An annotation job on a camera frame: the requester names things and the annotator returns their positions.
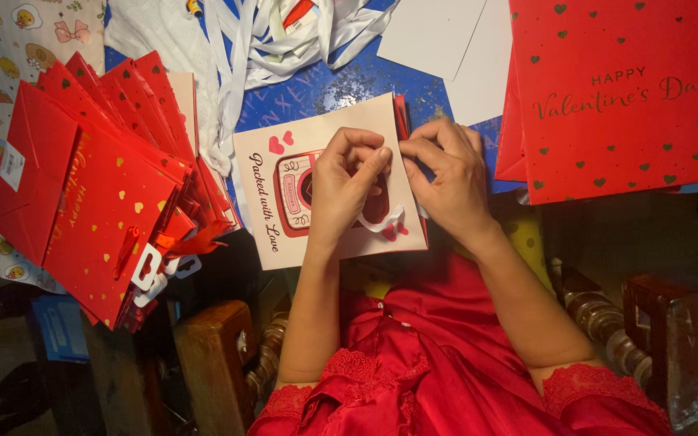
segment stack of red gift bags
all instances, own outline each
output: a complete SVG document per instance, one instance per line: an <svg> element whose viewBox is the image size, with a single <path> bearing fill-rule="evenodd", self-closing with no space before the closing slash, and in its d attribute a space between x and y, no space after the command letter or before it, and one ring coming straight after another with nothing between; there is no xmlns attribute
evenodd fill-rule
<svg viewBox="0 0 698 436"><path fill-rule="evenodd" d="M180 111L156 52L102 77L75 54L19 86L0 233L93 323L137 331L168 277L186 262L195 271L238 222L185 125L189 97Z"/></svg>
<svg viewBox="0 0 698 436"><path fill-rule="evenodd" d="M698 182L698 2L509 5L496 179L532 204Z"/></svg>

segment hand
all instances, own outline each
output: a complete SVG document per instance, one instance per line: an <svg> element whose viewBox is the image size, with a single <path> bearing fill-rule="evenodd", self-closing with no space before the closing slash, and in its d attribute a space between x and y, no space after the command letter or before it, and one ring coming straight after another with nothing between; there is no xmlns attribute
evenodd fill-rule
<svg viewBox="0 0 698 436"><path fill-rule="evenodd" d="M429 183L412 160L403 158L416 200L454 239L471 249L483 231L493 229L477 132L440 119L414 130L400 150L420 158L437 176Z"/></svg>
<svg viewBox="0 0 698 436"><path fill-rule="evenodd" d="M341 236L362 212L378 175L389 172L392 151L384 137L369 130L341 127L314 163L309 246L335 250Z"/></svg>

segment woman's right hand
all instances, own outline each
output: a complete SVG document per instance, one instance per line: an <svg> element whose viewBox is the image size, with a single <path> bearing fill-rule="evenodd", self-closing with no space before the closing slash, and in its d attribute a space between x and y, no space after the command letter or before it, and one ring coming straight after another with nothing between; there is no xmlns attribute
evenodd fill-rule
<svg viewBox="0 0 698 436"><path fill-rule="evenodd" d="M409 140L400 142L400 150L420 158L435 173L430 183L411 159L403 158L416 200L454 239L472 251L484 234L497 228L486 200L477 132L440 119L414 130Z"/></svg>

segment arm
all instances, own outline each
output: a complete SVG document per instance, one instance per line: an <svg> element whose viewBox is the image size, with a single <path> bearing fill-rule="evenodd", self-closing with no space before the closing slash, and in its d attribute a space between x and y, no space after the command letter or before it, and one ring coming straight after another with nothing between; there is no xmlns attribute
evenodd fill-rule
<svg viewBox="0 0 698 436"><path fill-rule="evenodd" d="M429 183L415 163L404 159L416 199L474 255L499 322L538 391L543 392L542 381L557 368L578 362L601 365L587 337L491 217L479 134L441 119L416 129L400 148L435 172L437 177Z"/></svg>
<svg viewBox="0 0 698 436"><path fill-rule="evenodd" d="M339 129L314 164L312 221L289 323L282 344L276 389L314 386L340 347L338 260L341 236L362 211L392 151L384 137L367 130ZM354 176L349 171L358 168Z"/></svg>

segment red satin dress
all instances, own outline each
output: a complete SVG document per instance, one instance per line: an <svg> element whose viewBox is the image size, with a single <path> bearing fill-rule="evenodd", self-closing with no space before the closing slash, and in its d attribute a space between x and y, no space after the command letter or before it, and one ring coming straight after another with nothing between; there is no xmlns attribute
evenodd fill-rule
<svg viewBox="0 0 698 436"><path fill-rule="evenodd" d="M459 254L383 300L341 295L341 344L314 387L274 391L252 435L671 434L630 377L572 365L541 398Z"/></svg>

